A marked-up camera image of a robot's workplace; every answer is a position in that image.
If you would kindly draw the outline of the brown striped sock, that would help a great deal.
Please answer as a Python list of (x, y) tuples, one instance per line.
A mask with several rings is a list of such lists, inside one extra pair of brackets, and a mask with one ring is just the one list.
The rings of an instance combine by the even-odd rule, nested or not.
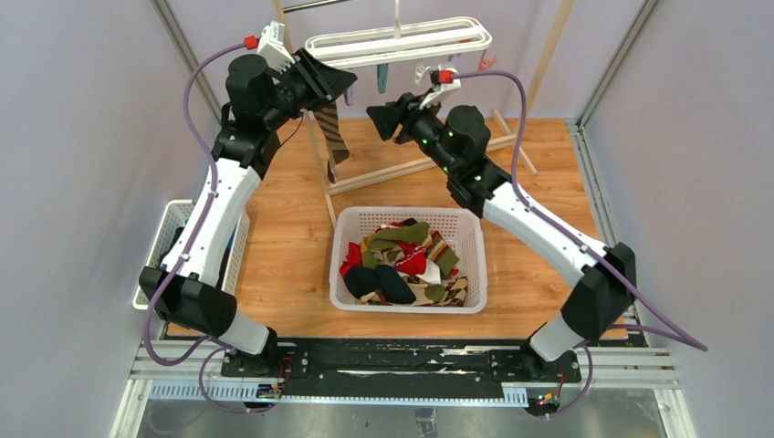
[(338, 178), (337, 166), (350, 157), (350, 150), (340, 132), (338, 107), (335, 101), (313, 112), (320, 127), (328, 152), (327, 178), (335, 183)]

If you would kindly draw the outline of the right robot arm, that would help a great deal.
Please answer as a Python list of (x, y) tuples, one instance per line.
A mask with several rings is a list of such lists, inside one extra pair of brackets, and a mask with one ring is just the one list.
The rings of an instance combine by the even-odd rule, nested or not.
[(456, 106), (441, 120), (421, 107), (419, 97), (405, 93), (366, 112), (382, 140), (419, 146), (445, 173), (459, 206), (510, 232), (572, 288), (559, 313), (528, 338), (521, 365), (531, 379), (547, 379), (561, 355), (598, 340), (634, 302), (634, 251), (587, 236), (513, 184), (486, 155), (491, 132), (477, 107)]

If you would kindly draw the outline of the white plastic clip hanger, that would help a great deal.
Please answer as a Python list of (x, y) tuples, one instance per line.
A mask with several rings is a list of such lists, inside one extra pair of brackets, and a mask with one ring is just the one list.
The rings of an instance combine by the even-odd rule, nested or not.
[(492, 42), (483, 24), (469, 16), (404, 24), (396, 2), (391, 26), (314, 36), (305, 49), (331, 67), (351, 69), (477, 52)]

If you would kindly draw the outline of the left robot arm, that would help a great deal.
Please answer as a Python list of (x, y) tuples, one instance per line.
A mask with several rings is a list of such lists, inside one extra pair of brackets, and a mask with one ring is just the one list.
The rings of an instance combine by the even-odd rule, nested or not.
[(278, 369), (277, 333), (241, 312), (236, 297), (218, 287), (220, 268), (247, 201), (281, 146), (278, 130), (306, 111), (324, 109), (356, 80), (305, 49), (278, 66), (254, 53), (230, 62), (221, 130), (213, 144), (200, 143), (208, 171), (192, 215), (160, 264), (140, 274), (149, 299), (146, 324), (157, 316), (196, 330), (258, 376)]

